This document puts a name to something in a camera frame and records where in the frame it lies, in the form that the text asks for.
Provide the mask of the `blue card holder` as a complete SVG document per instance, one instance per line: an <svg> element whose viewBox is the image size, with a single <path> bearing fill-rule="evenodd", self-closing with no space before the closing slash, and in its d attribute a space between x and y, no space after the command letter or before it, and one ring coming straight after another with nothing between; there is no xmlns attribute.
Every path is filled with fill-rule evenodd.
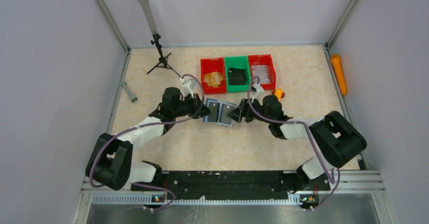
<svg viewBox="0 0 429 224"><path fill-rule="evenodd" d="M205 100L205 106L211 113L203 117L203 122L232 127L234 120L228 114L237 107L236 104L208 98Z"/></svg>

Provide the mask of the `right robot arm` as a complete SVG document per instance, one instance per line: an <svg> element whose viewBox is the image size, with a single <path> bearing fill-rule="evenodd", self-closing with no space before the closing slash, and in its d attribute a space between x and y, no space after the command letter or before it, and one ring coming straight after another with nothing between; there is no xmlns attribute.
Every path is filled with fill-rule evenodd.
<svg viewBox="0 0 429 224"><path fill-rule="evenodd" d="M342 168L367 148L365 138L339 112L331 111L321 119L293 120L284 114L281 103L273 95L265 96L262 102L242 99L228 116L237 122L268 123L277 139L308 139L316 155L296 171L303 182L323 174L331 179L335 168Z"/></svg>

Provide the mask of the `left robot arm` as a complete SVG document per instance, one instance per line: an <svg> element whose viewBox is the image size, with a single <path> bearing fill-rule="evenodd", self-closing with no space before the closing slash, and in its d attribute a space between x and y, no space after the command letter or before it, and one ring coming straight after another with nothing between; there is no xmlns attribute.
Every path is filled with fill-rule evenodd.
<svg viewBox="0 0 429 224"><path fill-rule="evenodd" d="M85 169L90 185L120 190L132 175L134 150L166 134L179 123L179 117L185 122L211 112L198 94L183 95L176 87L166 88L161 102L142 122L115 135L103 133L98 137Z"/></svg>

